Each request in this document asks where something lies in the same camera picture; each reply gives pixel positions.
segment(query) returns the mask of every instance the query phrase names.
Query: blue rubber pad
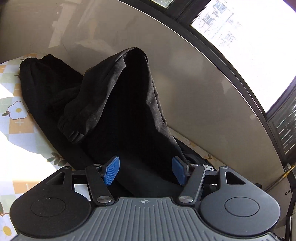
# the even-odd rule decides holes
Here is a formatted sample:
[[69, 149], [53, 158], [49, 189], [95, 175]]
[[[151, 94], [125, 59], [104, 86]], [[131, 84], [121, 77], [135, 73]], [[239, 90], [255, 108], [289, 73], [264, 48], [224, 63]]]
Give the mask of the blue rubber pad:
[[106, 167], [106, 175], [103, 177], [104, 183], [109, 186], [113, 182], [114, 178], [116, 177], [119, 171], [119, 157], [115, 157], [110, 164]]
[[172, 170], [179, 184], [185, 185], [187, 178], [185, 175], [184, 167], [175, 157], [172, 159]]

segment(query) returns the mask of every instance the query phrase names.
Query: gray ribbed surface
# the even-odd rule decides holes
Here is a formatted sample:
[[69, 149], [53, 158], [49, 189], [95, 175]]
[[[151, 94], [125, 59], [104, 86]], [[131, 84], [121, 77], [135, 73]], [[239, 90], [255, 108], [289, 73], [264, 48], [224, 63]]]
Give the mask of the gray ribbed surface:
[[[190, 207], [170, 198], [120, 198], [109, 207], [97, 208], [90, 219], [71, 234], [46, 241], [232, 241], [206, 227]], [[38, 239], [18, 235], [13, 241]], [[271, 234], [253, 241], [278, 241]]]

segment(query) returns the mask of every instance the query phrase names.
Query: power outlet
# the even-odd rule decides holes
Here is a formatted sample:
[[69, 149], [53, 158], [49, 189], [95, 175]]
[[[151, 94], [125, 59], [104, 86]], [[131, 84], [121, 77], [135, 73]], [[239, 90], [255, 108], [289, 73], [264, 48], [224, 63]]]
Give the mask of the power outlet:
[[208, 171], [213, 171], [214, 170], [214, 168], [212, 166], [208, 166], [208, 165], [203, 165], [203, 166]]

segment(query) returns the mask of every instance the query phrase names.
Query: floral tablecloth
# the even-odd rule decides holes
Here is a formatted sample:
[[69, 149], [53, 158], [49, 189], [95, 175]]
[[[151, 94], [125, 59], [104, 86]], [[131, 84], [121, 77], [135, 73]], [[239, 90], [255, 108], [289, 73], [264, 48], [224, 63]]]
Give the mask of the floral tablecloth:
[[[9, 218], [12, 203], [60, 167], [69, 166], [44, 136], [22, 98], [20, 63], [31, 57], [43, 55], [27, 54], [0, 64], [0, 241], [16, 235]], [[176, 131], [170, 131], [215, 168], [224, 165]], [[90, 200], [85, 185], [75, 185], [75, 191]]]

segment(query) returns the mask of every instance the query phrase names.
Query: window pane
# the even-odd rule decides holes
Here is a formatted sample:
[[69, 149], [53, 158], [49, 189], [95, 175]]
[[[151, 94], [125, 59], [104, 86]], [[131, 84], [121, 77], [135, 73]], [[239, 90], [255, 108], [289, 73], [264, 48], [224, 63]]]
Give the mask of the window pane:
[[296, 13], [283, 0], [211, 0], [191, 25], [235, 67], [265, 111], [296, 76]]
[[170, 5], [170, 3], [174, 0], [151, 0], [151, 1], [159, 4], [160, 6], [168, 7]]

